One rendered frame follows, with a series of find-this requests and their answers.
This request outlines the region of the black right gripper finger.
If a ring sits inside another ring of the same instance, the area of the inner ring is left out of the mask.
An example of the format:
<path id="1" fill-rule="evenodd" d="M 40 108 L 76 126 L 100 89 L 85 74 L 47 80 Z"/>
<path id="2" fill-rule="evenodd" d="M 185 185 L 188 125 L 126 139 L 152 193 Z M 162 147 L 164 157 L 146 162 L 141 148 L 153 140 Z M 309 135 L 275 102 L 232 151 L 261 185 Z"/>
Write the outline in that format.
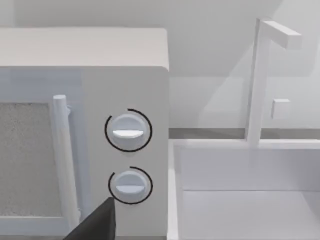
<path id="1" fill-rule="evenodd" d="M 63 240 L 116 240 L 115 199 L 108 197 Z"/>

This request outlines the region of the white microwave knob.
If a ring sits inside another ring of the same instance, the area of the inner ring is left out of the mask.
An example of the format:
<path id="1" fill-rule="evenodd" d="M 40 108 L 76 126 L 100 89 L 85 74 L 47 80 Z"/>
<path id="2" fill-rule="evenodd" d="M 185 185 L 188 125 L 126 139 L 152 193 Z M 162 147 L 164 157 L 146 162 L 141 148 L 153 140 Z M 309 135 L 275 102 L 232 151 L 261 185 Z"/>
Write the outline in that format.
<path id="1" fill-rule="evenodd" d="M 124 150 L 140 148 L 146 140 L 148 130 L 142 117 L 134 113 L 125 113 L 111 119 L 107 133 L 117 147 Z"/>
<path id="2" fill-rule="evenodd" d="M 147 180 L 133 170 L 127 170 L 115 176 L 112 189 L 115 195 L 123 202 L 139 202 L 147 192 Z"/>

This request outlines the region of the microwave oven door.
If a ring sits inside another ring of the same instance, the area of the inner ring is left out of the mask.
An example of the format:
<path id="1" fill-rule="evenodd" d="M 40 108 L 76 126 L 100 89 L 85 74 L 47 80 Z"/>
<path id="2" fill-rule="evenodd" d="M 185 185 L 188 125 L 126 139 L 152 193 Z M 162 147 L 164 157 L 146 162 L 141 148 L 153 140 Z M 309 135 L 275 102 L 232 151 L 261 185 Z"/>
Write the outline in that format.
<path id="1" fill-rule="evenodd" d="M 0 237 L 65 236 L 53 96 L 65 95 L 80 222 L 88 211 L 81 73 L 0 67 Z"/>

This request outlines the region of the pale microwave oven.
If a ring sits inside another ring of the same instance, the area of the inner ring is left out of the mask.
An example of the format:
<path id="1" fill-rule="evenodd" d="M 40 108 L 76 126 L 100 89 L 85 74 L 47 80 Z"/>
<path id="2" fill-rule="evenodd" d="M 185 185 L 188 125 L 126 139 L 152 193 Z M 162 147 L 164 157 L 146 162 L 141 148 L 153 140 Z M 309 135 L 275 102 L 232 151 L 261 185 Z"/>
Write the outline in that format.
<path id="1" fill-rule="evenodd" d="M 0 67 L 80 72 L 87 172 L 85 218 L 113 197 L 115 240 L 167 240 L 167 31 L 127 27 L 0 27 Z M 107 130 L 112 119 L 129 113 L 142 117 L 148 134 L 141 147 L 125 150 L 112 143 Z M 114 193 L 113 180 L 125 171 L 145 177 L 147 190 L 142 200 L 125 202 Z M 69 233 L 0 236 L 0 240 L 63 240 Z"/>

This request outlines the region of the white sink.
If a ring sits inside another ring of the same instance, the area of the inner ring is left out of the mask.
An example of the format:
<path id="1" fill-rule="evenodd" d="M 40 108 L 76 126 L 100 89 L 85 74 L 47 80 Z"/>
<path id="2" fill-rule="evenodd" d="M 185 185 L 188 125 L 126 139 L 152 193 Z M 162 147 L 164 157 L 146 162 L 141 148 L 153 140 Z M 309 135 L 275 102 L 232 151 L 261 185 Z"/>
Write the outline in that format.
<path id="1" fill-rule="evenodd" d="M 168 240 L 320 240 L 320 140 L 171 139 Z"/>

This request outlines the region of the tall white tap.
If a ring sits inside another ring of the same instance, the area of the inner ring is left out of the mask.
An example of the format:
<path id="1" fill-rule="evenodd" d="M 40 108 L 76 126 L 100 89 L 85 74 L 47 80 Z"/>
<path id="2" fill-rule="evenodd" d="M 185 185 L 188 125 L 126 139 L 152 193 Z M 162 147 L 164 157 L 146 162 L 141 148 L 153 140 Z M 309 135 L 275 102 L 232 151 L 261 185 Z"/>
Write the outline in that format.
<path id="1" fill-rule="evenodd" d="M 261 139 L 271 42 L 285 50 L 300 50 L 303 36 L 273 19 L 256 19 L 245 127 L 245 140 L 250 148 L 257 148 Z"/>

